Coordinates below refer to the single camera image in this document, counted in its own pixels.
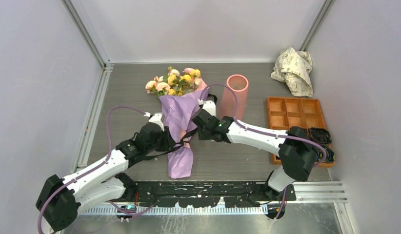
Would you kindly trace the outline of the purple flower bouquet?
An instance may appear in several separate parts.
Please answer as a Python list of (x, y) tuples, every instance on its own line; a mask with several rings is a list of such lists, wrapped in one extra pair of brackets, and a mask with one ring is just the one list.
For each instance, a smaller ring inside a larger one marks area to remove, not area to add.
[(185, 134), (196, 129), (191, 116), (199, 109), (199, 100), (207, 99), (209, 90), (199, 69), (185, 68), (182, 72), (168, 67), (167, 73), (148, 81), (145, 90), (155, 94), (161, 103), (164, 124), (180, 148), (167, 155), (168, 175), (172, 179), (191, 176), (194, 153), (190, 148), (191, 137)]

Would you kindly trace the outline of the black ribbon gold lettering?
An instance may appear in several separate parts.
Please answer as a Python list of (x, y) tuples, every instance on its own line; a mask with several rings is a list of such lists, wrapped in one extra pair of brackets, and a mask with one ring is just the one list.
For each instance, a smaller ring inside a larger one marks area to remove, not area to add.
[(132, 161), (138, 163), (151, 160), (156, 156), (149, 156), (151, 152), (162, 152), (161, 155), (179, 150), (198, 131), (197, 125), (191, 120), (196, 111), (202, 109), (204, 98), (213, 98), (216, 104), (217, 97), (212, 94), (203, 95), (201, 91), (190, 93), (181, 97), (162, 96), (165, 104), (160, 114), (160, 124), (147, 123), (132, 140), (139, 152)]

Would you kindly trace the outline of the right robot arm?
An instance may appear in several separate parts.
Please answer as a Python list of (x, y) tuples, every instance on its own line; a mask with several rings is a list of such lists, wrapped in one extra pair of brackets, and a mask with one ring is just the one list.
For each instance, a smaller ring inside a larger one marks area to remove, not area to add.
[(300, 127), (288, 131), (266, 129), (232, 117), (218, 119), (204, 109), (196, 111), (191, 120), (199, 129), (200, 140), (244, 144), (280, 158), (281, 166), (270, 173), (264, 185), (264, 193), (270, 200), (280, 198), (293, 182), (307, 181), (318, 158), (316, 146)]

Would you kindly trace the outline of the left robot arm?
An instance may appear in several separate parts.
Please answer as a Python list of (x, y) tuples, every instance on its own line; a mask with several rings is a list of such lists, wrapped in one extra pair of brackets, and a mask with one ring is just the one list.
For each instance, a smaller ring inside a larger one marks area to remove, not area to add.
[(152, 159), (152, 152), (168, 153), (176, 144), (169, 127), (150, 121), (132, 138), (111, 148), (106, 156), (83, 170), (64, 177), (48, 177), (36, 201), (40, 212), (38, 232), (44, 232), (43, 221), (56, 233), (95, 205), (113, 199), (132, 200), (136, 184), (124, 171)]

